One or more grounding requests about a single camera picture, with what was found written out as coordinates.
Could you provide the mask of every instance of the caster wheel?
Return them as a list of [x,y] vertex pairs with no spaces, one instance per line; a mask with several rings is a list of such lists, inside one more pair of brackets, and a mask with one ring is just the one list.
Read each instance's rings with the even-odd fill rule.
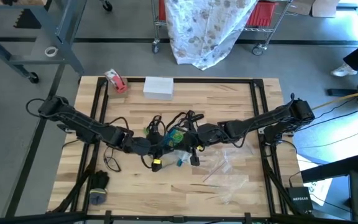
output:
[[108,11],[108,12],[111,12],[112,11],[112,5],[109,1],[105,1],[104,4],[103,4],[103,9]]
[[38,78],[38,75],[35,72],[31,73],[34,77],[30,77],[29,80],[31,83],[38,83],[40,81],[40,79]]
[[160,51],[160,46],[158,46],[158,44],[153,44],[152,51],[153,53],[157,54]]
[[259,48],[258,46],[255,46],[252,49],[252,53],[256,56],[259,56],[259,55],[262,55],[264,53],[264,51],[261,48]]

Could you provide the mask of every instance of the red object on shelf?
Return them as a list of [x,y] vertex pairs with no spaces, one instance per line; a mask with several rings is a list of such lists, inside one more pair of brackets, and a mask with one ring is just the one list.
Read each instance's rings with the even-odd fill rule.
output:
[[270,26],[275,6],[275,2],[259,1],[248,19],[247,26]]
[[167,16],[165,15],[165,4],[164,4],[164,0],[159,0],[158,1],[158,18],[161,20],[161,21],[165,21]]

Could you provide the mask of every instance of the red tape dispenser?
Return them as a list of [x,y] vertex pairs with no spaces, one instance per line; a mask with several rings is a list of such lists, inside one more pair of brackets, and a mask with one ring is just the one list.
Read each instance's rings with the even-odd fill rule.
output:
[[120,75],[114,70],[111,69],[110,71],[104,74],[108,81],[116,87],[116,91],[118,94],[125,93],[128,89],[128,86],[125,84],[124,80],[121,78]]

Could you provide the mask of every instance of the yellow cable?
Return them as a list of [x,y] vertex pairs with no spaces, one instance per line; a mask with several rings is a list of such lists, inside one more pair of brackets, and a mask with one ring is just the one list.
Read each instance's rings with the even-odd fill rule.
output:
[[322,105],[316,106],[315,108],[312,108],[311,110],[317,110],[318,108],[322,108],[322,107],[324,107],[324,106],[330,105],[331,103],[336,103],[336,102],[338,102],[338,101],[346,100],[346,99],[349,99],[349,98],[352,98],[352,97],[356,97],[356,96],[358,96],[358,93],[350,94],[350,95],[347,95],[347,96],[343,96],[343,97],[340,97],[340,98],[338,98],[338,99],[332,100],[332,101],[330,101],[330,102],[324,103],[324,104],[322,104]]

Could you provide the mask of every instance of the white cloth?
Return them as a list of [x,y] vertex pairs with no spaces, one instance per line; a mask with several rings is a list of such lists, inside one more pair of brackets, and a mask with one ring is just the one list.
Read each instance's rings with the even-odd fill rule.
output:
[[178,64],[205,70],[224,59],[257,0],[165,0],[168,34]]

